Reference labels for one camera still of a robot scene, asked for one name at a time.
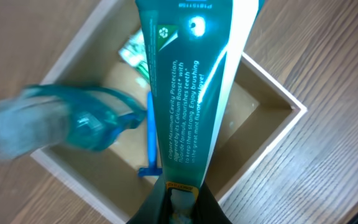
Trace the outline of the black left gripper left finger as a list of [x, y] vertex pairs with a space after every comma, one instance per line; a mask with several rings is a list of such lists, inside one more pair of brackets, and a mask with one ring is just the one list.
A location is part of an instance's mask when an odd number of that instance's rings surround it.
[[154, 187], [127, 224], [169, 224], [172, 206], [168, 201], [165, 179], [161, 175]]

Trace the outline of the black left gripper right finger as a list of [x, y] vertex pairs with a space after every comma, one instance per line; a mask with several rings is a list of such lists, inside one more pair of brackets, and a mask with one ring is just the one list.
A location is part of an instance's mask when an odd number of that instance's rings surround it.
[[231, 224], [214, 195], [204, 182], [193, 210], [195, 224]]

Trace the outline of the blue disposable razor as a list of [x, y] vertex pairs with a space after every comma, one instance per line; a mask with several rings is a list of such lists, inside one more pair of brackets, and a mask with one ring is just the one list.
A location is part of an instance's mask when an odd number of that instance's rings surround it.
[[139, 177], [159, 176], [162, 174], [162, 168], [158, 166], [158, 148], [157, 132], [154, 117], [154, 105], [152, 101], [152, 92], [147, 94], [147, 158], [148, 166], [140, 167], [138, 170]]

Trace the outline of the green white soap packet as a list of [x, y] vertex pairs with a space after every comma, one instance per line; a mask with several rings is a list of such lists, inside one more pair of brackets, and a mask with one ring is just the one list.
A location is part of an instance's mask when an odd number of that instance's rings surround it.
[[124, 46], [119, 50], [119, 55], [123, 61], [135, 68], [147, 83], [150, 83], [144, 36], [141, 29], [129, 37]]

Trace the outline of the blue mouthwash bottle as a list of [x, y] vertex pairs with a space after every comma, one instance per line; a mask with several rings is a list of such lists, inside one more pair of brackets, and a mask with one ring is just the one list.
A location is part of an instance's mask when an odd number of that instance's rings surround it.
[[135, 98], [112, 88], [27, 86], [0, 101], [0, 161], [59, 145], [103, 151], [146, 114]]

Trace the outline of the teal white toothpaste tube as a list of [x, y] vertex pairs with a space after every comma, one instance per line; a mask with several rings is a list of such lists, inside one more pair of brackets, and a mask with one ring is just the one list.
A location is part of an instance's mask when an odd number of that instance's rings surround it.
[[138, 0], [170, 223], [193, 210], [261, 0]]

